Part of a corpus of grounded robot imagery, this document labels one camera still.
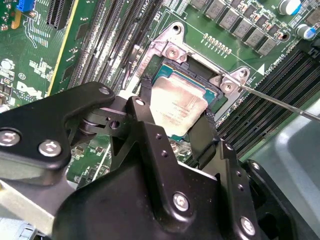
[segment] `black mechanical arm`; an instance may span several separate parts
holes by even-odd
[[[149,102],[91,82],[2,113],[0,213],[53,240],[318,239],[258,163],[240,164],[209,112],[188,133],[204,173],[177,162]],[[110,173],[75,191],[71,148],[98,133],[111,139]]]

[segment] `chip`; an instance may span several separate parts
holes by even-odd
[[[12,94],[12,87],[5,85],[3,88],[3,92],[8,95],[11,95]]]
[[[241,3],[241,1],[242,0],[233,0],[230,5],[231,5],[231,7],[237,9],[239,4]]]
[[[246,17],[246,18],[250,18],[250,16],[256,11],[257,9],[256,9],[256,7],[254,7],[254,6],[252,6],[252,5],[249,5],[249,7],[245,10],[245,12],[244,12],[244,16]]]
[[[225,8],[226,4],[220,0],[214,0],[208,10],[205,12],[208,18],[215,20]]]
[[[256,28],[245,41],[245,43],[254,48],[258,44],[258,42],[264,37],[264,35],[265,34],[260,29]]]
[[[315,9],[306,19],[312,26],[320,22],[320,7]]]
[[[78,32],[76,33],[75,40],[83,38],[87,33],[88,27],[88,22],[81,24],[78,28]]]
[[[242,39],[246,35],[246,33],[249,31],[251,26],[252,25],[248,20],[242,19],[242,21],[239,23],[239,25],[234,30],[233,34],[236,35],[238,38]]]
[[[229,30],[233,26],[233,24],[235,23],[238,17],[239,17],[238,13],[236,13],[233,9],[229,9],[229,11],[224,15],[219,25]]]
[[[268,39],[262,44],[262,46],[257,51],[263,56],[266,56],[270,53],[270,51],[277,45],[277,43],[268,37]]]
[[[265,15],[262,15],[259,20],[256,22],[256,25],[259,27],[259,28],[262,28],[263,25],[266,23],[266,21],[268,20],[268,18],[265,16]]]
[[[273,25],[270,30],[268,31],[268,34],[270,34],[270,36],[274,36],[276,32],[278,32],[278,30],[280,29],[280,27],[278,25]]]
[[[201,10],[206,4],[207,0],[191,0],[190,4],[198,10]]]
[[[68,67],[64,70],[62,80],[65,80],[65,79],[67,79],[68,77],[70,77],[71,74],[72,74],[73,71],[74,71],[74,68],[75,68],[75,65],[73,65],[73,64],[70,65],[70,66],[68,66]]]

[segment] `capacitor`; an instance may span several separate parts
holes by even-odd
[[[282,0],[278,10],[281,15],[296,15],[301,8],[301,0]]]
[[[296,28],[296,34],[305,40],[312,39],[316,35],[316,33],[316,29],[308,26],[307,24],[300,24]]]

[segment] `electronic component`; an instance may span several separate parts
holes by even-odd
[[[238,17],[239,17],[238,13],[236,13],[233,9],[229,9],[228,12],[224,15],[219,25],[229,30],[233,26],[233,24],[236,22]]]
[[[296,28],[296,34],[305,39],[305,40],[311,40],[316,35],[316,30],[313,27],[308,26],[307,24],[300,24]]]
[[[246,35],[246,33],[249,31],[251,26],[252,26],[251,23],[244,18],[236,27],[233,34],[236,35],[238,38],[242,39]]]
[[[19,10],[15,11],[14,20],[11,23],[12,29],[17,29],[20,26],[21,15],[22,15],[21,11],[19,11]]]
[[[264,35],[265,34],[260,29],[256,28],[247,38],[245,43],[254,48],[258,44],[258,42],[260,42],[260,40],[264,37]]]
[[[28,12],[34,8],[35,0],[19,0],[19,4],[16,8],[21,12]]]
[[[231,7],[237,9],[239,4],[241,3],[241,1],[242,0],[233,0],[230,5],[231,5]]]
[[[259,28],[262,28],[263,25],[266,23],[266,21],[268,20],[267,16],[266,15],[262,15],[258,21],[256,21],[256,25],[259,27]]]
[[[154,78],[150,104],[155,123],[162,126],[168,136],[180,139],[198,120],[201,112],[222,95],[207,80],[212,72],[193,61],[188,65],[186,69],[167,60],[161,66]]]
[[[296,15],[301,6],[301,0],[282,0],[278,10],[281,15]]]
[[[190,4],[198,10],[201,10],[206,4],[207,0],[191,0]]]
[[[63,29],[68,22],[74,0],[51,0],[46,23],[57,30]]]
[[[274,36],[279,29],[280,27],[278,25],[273,25],[268,31],[268,34],[270,34],[270,36]]]
[[[208,107],[205,93],[177,74],[158,77],[150,105],[155,124],[162,126],[170,137],[184,136]]]
[[[84,38],[87,33],[88,27],[89,27],[88,22],[81,24],[78,28],[77,33],[76,33],[75,40]]]
[[[96,151],[97,153],[102,153],[102,152],[104,151],[104,148],[101,147],[101,146],[97,146],[97,147],[95,148],[95,151]]]
[[[255,6],[249,5],[248,8],[244,12],[244,16],[249,19],[251,15],[257,10]]]
[[[7,102],[7,98],[5,95],[0,94],[0,105],[3,105]]]
[[[76,146],[73,150],[73,154],[77,156],[81,156],[84,153],[84,149],[81,146]]]
[[[208,10],[205,12],[205,15],[208,18],[215,20],[221,14],[225,6],[226,4],[224,2],[220,0],[214,0]]]
[[[263,56],[266,56],[270,53],[270,51],[277,45],[276,41],[271,38],[267,38],[267,40],[262,44],[262,46],[258,49],[258,53]]]
[[[0,31],[1,32],[7,31],[8,29],[9,29],[8,25],[0,26]]]
[[[64,73],[63,73],[63,76],[62,76],[62,80],[65,80],[67,79],[68,77],[71,76],[71,74],[73,73],[74,71],[74,68],[75,66],[72,64],[70,66],[68,66],[65,70],[64,70]]]
[[[8,95],[11,95],[12,94],[12,87],[11,86],[7,86],[7,85],[4,85],[4,88],[3,88],[3,92],[8,94]]]
[[[320,23],[320,7],[316,8],[305,21],[312,26]]]

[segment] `black bracket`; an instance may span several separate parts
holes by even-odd
[[[37,185],[57,183],[71,159],[70,142],[83,115],[114,99],[111,89],[90,82],[2,113],[0,131],[14,131],[19,141],[0,146],[0,178]],[[40,153],[39,146],[46,140],[59,143],[57,156]]]

